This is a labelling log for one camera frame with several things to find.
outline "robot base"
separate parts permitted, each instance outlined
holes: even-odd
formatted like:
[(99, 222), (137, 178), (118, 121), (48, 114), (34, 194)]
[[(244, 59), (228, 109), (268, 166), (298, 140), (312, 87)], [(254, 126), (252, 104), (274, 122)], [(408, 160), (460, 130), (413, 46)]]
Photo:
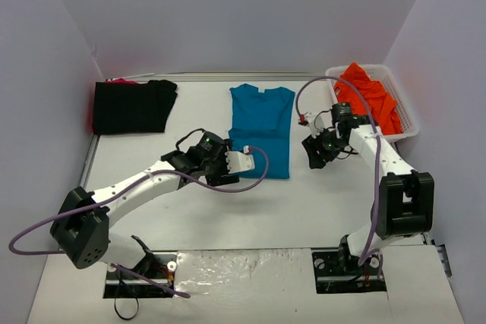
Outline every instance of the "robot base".
[[(175, 252), (154, 252), (156, 261), (158, 264), (164, 267), (169, 267), (171, 269), (176, 269), (177, 267), (177, 253)], [(120, 272), (111, 272), (108, 270), (106, 272), (105, 281), (105, 292), (103, 294), (103, 299), (114, 299), (114, 298), (170, 298), (173, 295), (167, 294), (164, 290), (152, 286), (145, 281), (139, 280), (133, 276), (124, 274), (122, 276), (124, 284), (120, 285)], [(159, 269), (149, 269), (144, 275), (151, 278), (155, 282), (163, 285), (168, 284), (167, 275)], [(174, 288), (173, 283), (169, 283), (170, 288)]]
[(369, 265), (356, 272), (344, 272), (339, 264), (338, 248), (312, 250), (312, 261), (318, 294), (356, 294), (387, 290), (385, 281), (377, 278), (377, 269)]

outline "white wall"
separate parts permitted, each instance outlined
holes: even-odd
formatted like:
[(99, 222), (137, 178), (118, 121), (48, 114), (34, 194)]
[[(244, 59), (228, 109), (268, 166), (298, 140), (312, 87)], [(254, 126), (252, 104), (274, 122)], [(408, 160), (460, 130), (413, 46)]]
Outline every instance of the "white wall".
[(64, 0), (107, 77), (383, 62), (415, 0)]
[[(0, 322), (26, 322), (45, 257), (8, 241), (55, 213), (79, 181), (90, 135), (89, 85), (99, 79), (62, 0), (0, 0)], [(54, 247), (48, 228), (21, 242)]]
[(386, 59), (421, 119), (400, 149), (435, 178), (433, 236), (468, 324), (486, 320), (485, 25), (485, 0), (417, 0)]

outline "folded black garment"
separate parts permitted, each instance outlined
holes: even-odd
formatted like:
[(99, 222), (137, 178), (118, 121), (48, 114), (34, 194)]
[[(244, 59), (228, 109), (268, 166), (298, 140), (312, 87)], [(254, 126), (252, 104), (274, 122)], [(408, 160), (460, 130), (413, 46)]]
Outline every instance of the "folded black garment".
[(177, 97), (177, 85), (168, 80), (148, 83), (96, 83), (93, 106), (95, 134), (157, 133)]

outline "white table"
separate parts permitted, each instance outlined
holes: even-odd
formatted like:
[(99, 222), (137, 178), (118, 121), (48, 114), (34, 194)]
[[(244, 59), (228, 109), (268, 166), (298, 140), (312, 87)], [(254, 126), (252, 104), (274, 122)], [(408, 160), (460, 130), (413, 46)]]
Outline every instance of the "white table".
[[(252, 77), (251, 83), (297, 90), (307, 77), (263, 79), (268, 77)], [(197, 127), (227, 135), (229, 88), (240, 83), (179, 83), (166, 133), (100, 138), (87, 188), (152, 165)], [(328, 88), (317, 83), (302, 96), (301, 110), (328, 109), (330, 103)], [(181, 252), (176, 286), (193, 294), (190, 300), (142, 300), (135, 322), (462, 322), (435, 248), (421, 245), (419, 237), (384, 251), (387, 293), (315, 294), (308, 248), (334, 247), (367, 221), (373, 176), (355, 156), (310, 170), (300, 144), (307, 135), (294, 115), (288, 181), (265, 181), (241, 194), (188, 186), (118, 222), (114, 230), (120, 234), (138, 235), (154, 250)], [(112, 300), (101, 298), (105, 269), (96, 264), (77, 271), (64, 256), (49, 257), (29, 323), (119, 322)], [(123, 304), (126, 310), (133, 305)]]

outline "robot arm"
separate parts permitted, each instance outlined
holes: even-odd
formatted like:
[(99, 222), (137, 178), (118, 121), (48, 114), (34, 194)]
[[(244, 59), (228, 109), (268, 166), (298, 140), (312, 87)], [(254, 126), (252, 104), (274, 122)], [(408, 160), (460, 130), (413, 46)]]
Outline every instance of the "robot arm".
[[(320, 115), (311, 113), (301, 123), (311, 129), (311, 135), (302, 142), (310, 168), (323, 168), (350, 146), (374, 170), (377, 140), (368, 117), (353, 115), (348, 103), (335, 104), (330, 112), (333, 119), (330, 128), (324, 127)], [(404, 237), (430, 231), (432, 226), (434, 179), (431, 175), (418, 173), (384, 138), (381, 139), (378, 168), (378, 221), (368, 252), (382, 250)], [(342, 265), (349, 271), (356, 267), (370, 229), (371, 222), (341, 240)]]
[(51, 235), (78, 269), (104, 262), (143, 274), (144, 267), (153, 259), (149, 248), (138, 237), (123, 237), (110, 233), (109, 229), (136, 208), (191, 182), (178, 173), (195, 179), (204, 176), (207, 184), (214, 187), (238, 182), (235, 174), (253, 169), (254, 160), (247, 153), (231, 151), (231, 147), (231, 140), (205, 132), (200, 142), (186, 153), (176, 150), (164, 155), (139, 174), (110, 187), (92, 193), (76, 187), (66, 196), (59, 213), (108, 203), (55, 221)]

